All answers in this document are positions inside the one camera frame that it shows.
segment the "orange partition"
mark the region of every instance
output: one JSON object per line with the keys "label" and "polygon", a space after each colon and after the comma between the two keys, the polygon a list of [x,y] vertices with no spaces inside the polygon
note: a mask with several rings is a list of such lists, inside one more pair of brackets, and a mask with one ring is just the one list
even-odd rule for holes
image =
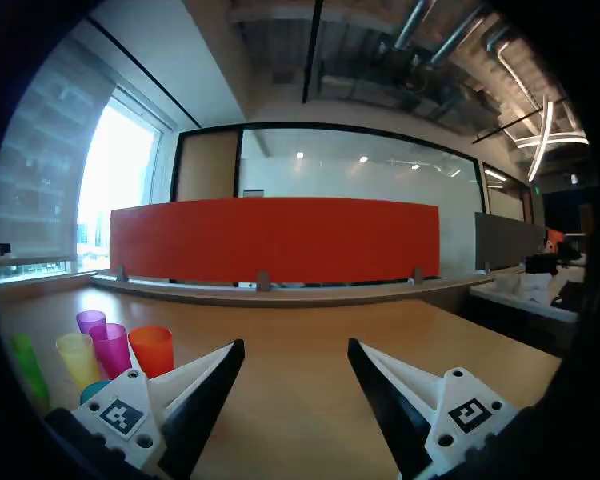
{"label": "orange partition", "polygon": [[199,282],[364,282],[438,275],[436,206],[352,198],[223,198],[111,212],[110,264]]}
{"label": "orange partition", "polygon": [[549,232],[548,237],[549,242],[551,243],[549,250],[552,254],[554,254],[558,251],[558,243],[564,242],[565,235],[563,232],[558,232],[557,230],[552,230],[551,228],[548,228],[547,231]]}

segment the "curved light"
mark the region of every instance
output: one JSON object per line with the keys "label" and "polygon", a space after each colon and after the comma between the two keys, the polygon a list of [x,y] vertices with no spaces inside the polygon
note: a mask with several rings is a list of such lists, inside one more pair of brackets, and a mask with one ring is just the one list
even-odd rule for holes
{"label": "curved light", "polygon": [[[551,138],[551,135],[549,136],[549,140],[546,141],[547,144],[549,143],[585,143],[587,145],[589,145],[589,140],[587,140],[584,137],[570,137],[570,138]],[[516,144],[516,146],[518,148],[524,148],[525,146],[536,146],[537,144],[540,143],[540,140],[538,140],[538,137],[530,137],[531,140],[529,142],[526,143],[519,143]]]}
{"label": "curved light", "polygon": [[549,141],[549,133],[551,131],[551,123],[554,120],[554,103],[548,102],[546,97],[544,97],[544,112],[545,114],[542,116],[542,127],[540,128],[540,143],[538,144],[538,148],[535,151],[534,160],[531,163],[531,168],[529,169],[529,181],[531,182],[536,173],[538,172],[538,168],[540,167],[540,163],[542,162],[542,157],[545,154],[546,143]]}

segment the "pink cup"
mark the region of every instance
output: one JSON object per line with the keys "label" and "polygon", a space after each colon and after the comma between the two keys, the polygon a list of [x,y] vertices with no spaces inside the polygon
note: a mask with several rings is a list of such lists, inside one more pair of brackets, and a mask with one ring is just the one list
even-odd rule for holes
{"label": "pink cup", "polygon": [[96,325],[91,328],[89,334],[94,340],[95,354],[112,380],[131,368],[129,343],[124,326],[117,323]]}
{"label": "pink cup", "polygon": [[84,312],[80,312],[75,316],[76,320],[78,320],[78,328],[80,329],[80,333],[89,334],[89,330],[91,330],[92,326],[96,325],[104,325],[106,323],[106,316],[103,312],[98,310],[86,310]]}

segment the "green cup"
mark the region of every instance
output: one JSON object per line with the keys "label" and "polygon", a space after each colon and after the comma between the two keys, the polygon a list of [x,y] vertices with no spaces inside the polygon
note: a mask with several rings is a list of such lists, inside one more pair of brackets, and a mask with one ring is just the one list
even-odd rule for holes
{"label": "green cup", "polygon": [[46,386],[45,378],[42,376],[29,335],[17,334],[11,337],[11,349],[14,352],[15,361],[22,372],[22,376],[31,388],[31,392],[42,406],[48,408],[50,404],[49,389]]}

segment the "table surface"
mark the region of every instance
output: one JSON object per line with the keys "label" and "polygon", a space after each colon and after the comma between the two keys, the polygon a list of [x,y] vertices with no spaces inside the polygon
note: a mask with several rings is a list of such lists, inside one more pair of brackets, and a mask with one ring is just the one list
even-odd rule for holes
{"label": "table surface", "polygon": [[442,375],[463,366],[517,407],[535,403],[559,359],[419,300],[312,309],[200,306],[84,287],[0,305],[3,335],[32,337],[54,406],[78,389],[55,339],[102,310],[130,330],[174,334],[176,366],[235,338],[246,358],[192,478],[387,478],[397,467],[346,357],[358,338]]}

